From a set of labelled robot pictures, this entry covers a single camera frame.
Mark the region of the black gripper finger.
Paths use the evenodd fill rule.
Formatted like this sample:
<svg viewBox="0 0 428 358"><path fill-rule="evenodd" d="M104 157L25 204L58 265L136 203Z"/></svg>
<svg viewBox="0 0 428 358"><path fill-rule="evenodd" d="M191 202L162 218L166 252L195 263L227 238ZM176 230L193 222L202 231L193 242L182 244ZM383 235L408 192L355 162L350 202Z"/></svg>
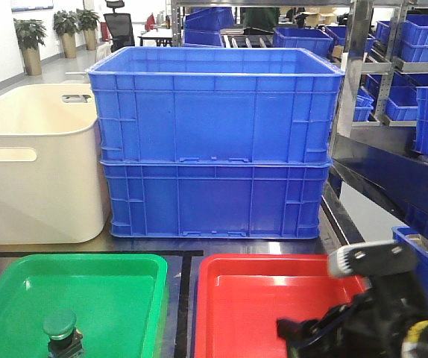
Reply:
<svg viewBox="0 0 428 358"><path fill-rule="evenodd" d="M287 346L327 347L328 341L325 340L325 336L318 335L326 327L324 320L314 318L298 322L279 318L276 324L277 335L286 342Z"/></svg>
<svg viewBox="0 0 428 358"><path fill-rule="evenodd" d="M388 276L414 271L418 264L415 250L393 241L361 242L344 245L327 258L332 277Z"/></svg>

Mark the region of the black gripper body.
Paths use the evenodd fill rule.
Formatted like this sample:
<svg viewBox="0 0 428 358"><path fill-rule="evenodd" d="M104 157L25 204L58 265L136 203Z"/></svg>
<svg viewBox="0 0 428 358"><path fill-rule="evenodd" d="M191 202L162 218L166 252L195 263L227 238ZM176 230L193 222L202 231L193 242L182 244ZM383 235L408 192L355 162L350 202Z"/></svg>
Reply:
<svg viewBox="0 0 428 358"><path fill-rule="evenodd" d="M369 288L324 317L322 357L428 357L428 302L413 268L331 268Z"/></svg>

